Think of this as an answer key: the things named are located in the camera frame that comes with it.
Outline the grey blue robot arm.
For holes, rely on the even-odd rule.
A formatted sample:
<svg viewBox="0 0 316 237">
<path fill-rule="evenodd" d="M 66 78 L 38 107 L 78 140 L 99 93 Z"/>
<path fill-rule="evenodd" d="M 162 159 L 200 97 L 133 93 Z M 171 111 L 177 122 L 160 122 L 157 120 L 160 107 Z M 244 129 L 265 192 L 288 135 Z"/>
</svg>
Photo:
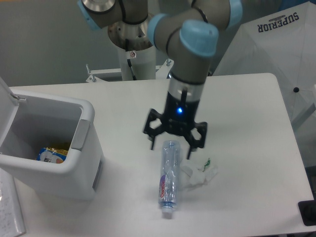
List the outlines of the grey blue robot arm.
<svg viewBox="0 0 316 237">
<path fill-rule="evenodd" d="M 151 16 L 146 0 L 79 0 L 92 29 L 107 28 L 111 42 L 125 52 L 133 79 L 138 79 L 132 57 L 156 48 L 174 64 L 163 113 L 151 109 L 143 132 L 151 141 L 162 133 L 184 137 L 190 151 L 203 148 L 207 123 L 195 121 L 219 32 L 242 18 L 239 0 L 194 0 L 174 16 Z"/>
</svg>

